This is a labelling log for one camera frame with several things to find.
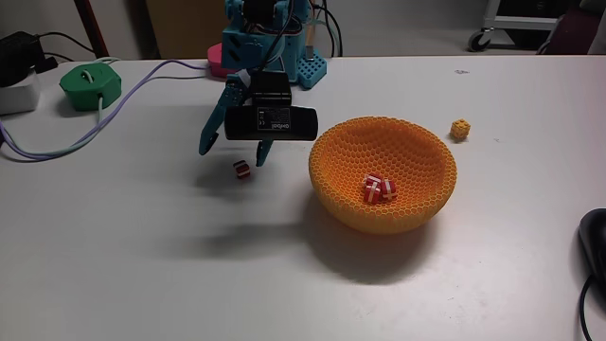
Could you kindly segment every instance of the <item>computer mouse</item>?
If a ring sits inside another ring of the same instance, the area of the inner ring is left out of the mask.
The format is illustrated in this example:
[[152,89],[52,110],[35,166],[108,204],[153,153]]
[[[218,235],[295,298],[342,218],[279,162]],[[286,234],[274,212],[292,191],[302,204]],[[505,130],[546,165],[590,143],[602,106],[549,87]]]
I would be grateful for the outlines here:
[[597,208],[580,220],[580,241],[589,268],[602,293],[606,293],[606,208]]

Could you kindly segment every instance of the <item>yellow cube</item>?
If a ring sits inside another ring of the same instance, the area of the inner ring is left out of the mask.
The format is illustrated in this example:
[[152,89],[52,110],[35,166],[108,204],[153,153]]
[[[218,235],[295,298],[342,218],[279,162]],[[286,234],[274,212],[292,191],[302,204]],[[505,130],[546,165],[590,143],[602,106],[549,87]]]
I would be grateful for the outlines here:
[[463,118],[456,120],[451,127],[451,136],[456,139],[465,138],[470,134],[471,127],[472,125]]

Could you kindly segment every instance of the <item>orange bowl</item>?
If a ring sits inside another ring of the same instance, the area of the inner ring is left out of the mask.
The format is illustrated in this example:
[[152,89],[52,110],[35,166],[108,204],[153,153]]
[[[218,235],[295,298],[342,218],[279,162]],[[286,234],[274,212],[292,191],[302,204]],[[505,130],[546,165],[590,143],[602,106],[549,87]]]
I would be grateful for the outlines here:
[[[392,180],[398,196],[365,203],[363,180],[375,172]],[[360,117],[323,133],[310,154],[310,178],[326,209],[362,232],[395,234],[429,221],[456,183],[453,155],[437,136],[405,120]]]

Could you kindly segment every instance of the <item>wooden panel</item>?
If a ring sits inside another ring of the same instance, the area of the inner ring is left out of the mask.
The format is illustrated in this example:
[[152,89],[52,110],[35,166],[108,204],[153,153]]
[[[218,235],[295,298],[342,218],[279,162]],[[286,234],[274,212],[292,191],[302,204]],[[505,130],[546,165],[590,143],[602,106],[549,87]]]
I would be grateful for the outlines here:
[[151,23],[164,59],[206,58],[221,42],[229,23],[223,0],[147,0]]

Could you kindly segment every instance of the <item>small cube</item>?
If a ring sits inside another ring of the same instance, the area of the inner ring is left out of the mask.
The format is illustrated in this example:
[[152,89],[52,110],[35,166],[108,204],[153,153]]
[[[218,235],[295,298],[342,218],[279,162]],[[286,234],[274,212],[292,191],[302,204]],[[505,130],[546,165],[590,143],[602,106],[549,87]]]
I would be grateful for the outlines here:
[[463,118],[456,120],[451,127],[451,136],[456,139],[463,139],[470,134],[471,127],[472,125]]
[[379,183],[373,183],[372,186],[366,186],[364,194],[364,202],[369,204],[377,204],[381,198],[381,186]]
[[250,176],[250,167],[244,160],[236,162],[234,164],[234,169],[236,169],[236,174],[239,179]]
[[366,189],[366,186],[372,186],[372,184],[377,183],[381,184],[383,178],[377,173],[370,173],[364,176],[364,181],[362,182],[362,188]]
[[395,199],[398,195],[396,192],[396,184],[389,179],[384,179],[381,182],[381,195],[385,200]]

